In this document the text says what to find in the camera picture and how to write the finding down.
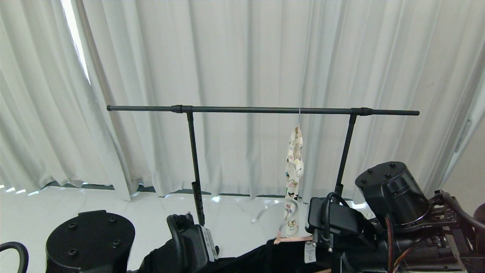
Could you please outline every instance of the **horizontal bar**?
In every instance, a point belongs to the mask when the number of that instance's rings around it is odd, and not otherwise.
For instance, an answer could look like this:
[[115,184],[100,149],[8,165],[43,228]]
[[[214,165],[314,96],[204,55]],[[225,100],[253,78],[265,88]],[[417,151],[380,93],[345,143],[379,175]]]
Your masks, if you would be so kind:
[[419,111],[409,110],[374,110],[370,108],[295,108],[295,107],[213,107],[213,106],[106,106],[108,111],[160,111],[174,113],[273,113],[273,114],[330,114],[330,115],[397,115],[418,116]]

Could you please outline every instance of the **white floor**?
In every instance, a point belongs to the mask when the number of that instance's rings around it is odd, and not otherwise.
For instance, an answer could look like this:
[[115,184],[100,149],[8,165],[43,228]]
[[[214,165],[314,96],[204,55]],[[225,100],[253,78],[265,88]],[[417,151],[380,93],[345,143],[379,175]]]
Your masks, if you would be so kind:
[[[260,221],[251,219],[272,204],[275,198],[204,196],[206,227],[220,246],[220,256],[239,256],[274,238],[283,219],[283,204],[266,211]],[[29,250],[28,273],[45,272],[45,244],[59,224],[79,212],[105,209],[128,218],[136,229],[128,269],[138,269],[143,258],[171,238],[166,225],[169,214],[195,216],[194,198],[190,194],[172,194],[159,198],[140,192],[132,202],[120,200],[112,190],[48,187],[38,194],[6,192],[0,189],[0,242],[19,241]],[[300,235],[304,230],[307,206],[300,206]],[[0,273],[16,272],[18,257],[14,251],[0,253]]]

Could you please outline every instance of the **black metal rod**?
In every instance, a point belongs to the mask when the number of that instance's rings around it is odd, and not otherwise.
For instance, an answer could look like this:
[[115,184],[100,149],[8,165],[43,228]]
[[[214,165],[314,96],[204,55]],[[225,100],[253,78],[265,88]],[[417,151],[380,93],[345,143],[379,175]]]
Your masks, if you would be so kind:
[[349,155],[350,141],[352,140],[352,133],[354,132],[354,125],[356,124],[357,115],[350,115],[349,127],[347,129],[347,136],[343,144],[342,158],[340,160],[339,173],[337,175],[337,182],[335,183],[335,193],[342,196],[343,185],[343,171],[345,169],[345,163],[347,162],[347,156]]
[[194,164],[195,182],[192,183],[192,190],[195,201],[195,208],[197,210],[197,218],[199,225],[205,225],[204,207],[202,204],[202,190],[200,187],[199,163],[197,160],[197,147],[195,146],[195,131],[194,131],[194,115],[192,112],[187,113],[187,121],[189,122],[190,145],[192,148],[192,162]]
[[418,116],[419,111],[374,110],[370,108],[296,108],[296,107],[213,107],[213,106],[106,106],[108,111],[159,111],[174,113],[273,113],[273,114],[330,114],[330,115],[397,115]]

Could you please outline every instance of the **curtain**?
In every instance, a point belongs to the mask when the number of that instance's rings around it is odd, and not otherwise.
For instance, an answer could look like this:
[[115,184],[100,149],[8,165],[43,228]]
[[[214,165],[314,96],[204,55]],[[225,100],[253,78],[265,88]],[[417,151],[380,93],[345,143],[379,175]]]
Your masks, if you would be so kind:
[[53,180],[107,184],[130,200],[132,182],[84,76],[61,2],[0,1],[0,41],[0,183],[28,192]]

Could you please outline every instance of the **hanging cloth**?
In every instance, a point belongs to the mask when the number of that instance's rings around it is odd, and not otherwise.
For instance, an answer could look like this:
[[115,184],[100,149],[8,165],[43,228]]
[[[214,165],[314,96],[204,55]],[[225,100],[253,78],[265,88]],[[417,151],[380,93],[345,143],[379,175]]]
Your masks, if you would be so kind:
[[[303,176],[303,160],[302,150],[303,136],[300,127],[296,127],[291,133],[290,147],[288,149],[288,156],[286,158],[286,196],[287,200],[298,201],[300,180]],[[286,222],[286,236],[293,237],[298,234],[298,215],[296,204],[294,202],[286,202],[285,204],[285,221]]]

